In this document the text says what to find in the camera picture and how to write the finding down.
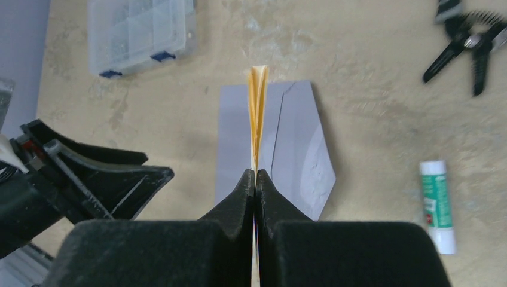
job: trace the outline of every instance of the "glue stick cap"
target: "glue stick cap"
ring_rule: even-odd
[[[447,173],[445,168],[445,161],[423,161],[419,164],[421,175],[444,175]]]
[[[428,228],[428,233],[440,254],[456,253],[456,238],[453,228]]]

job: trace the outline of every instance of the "beige table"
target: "beige table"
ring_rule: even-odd
[[[469,9],[507,11],[502,0]],[[139,219],[196,219],[213,207],[219,89],[251,65],[271,81],[312,80],[337,172],[321,220],[424,225],[417,165],[448,161],[456,286],[507,285],[507,51],[471,98],[471,57],[429,85],[447,45],[436,1],[198,0],[200,51],[122,80],[88,72],[86,0],[53,0],[39,116],[79,141],[144,151],[176,177]],[[35,243],[55,254],[67,220]]]

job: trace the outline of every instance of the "green label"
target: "green label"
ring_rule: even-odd
[[[453,226],[446,175],[423,175],[424,210],[430,227]]]

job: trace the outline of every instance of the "white glue stick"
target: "white glue stick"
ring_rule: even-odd
[[[440,254],[455,254],[453,216],[447,192],[445,162],[424,161],[419,164],[424,192],[424,211],[428,233]]]

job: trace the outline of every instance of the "plastic organizer box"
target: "plastic organizer box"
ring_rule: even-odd
[[[193,0],[89,0],[90,72],[120,77],[197,48]]]

